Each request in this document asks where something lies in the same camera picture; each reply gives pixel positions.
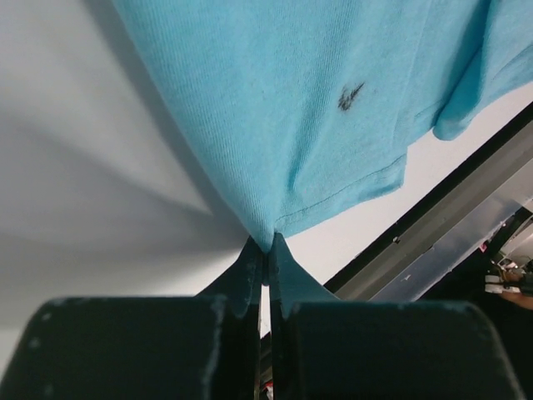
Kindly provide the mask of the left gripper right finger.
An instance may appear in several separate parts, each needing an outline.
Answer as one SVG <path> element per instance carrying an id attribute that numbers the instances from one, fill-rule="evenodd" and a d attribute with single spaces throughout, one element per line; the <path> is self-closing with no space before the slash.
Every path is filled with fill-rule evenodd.
<path id="1" fill-rule="evenodd" d="M 277 399 L 522 399 L 489 319 L 467 302 L 343 301 L 276 234 L 268 255 Z"/>

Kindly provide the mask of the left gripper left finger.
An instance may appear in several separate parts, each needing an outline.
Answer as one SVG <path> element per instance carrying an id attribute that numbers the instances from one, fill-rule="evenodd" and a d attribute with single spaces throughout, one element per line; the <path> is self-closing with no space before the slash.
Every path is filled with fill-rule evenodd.
<path id="1" fill-rule="evenodd" d="M 193 297 L 64 297 L 31 317 L 4 399 L 256 399 L 263 255 Z"/>

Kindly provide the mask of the light blue t shirt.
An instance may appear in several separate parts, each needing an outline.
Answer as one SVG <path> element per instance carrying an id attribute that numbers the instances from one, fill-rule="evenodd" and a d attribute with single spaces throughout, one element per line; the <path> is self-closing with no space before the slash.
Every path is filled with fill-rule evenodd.
<path id="1" fill-rule="evenodd" d="M 264 251 L 397 190 L 532 79 L 529 1 L 116 1 L 205 174 Z"/>

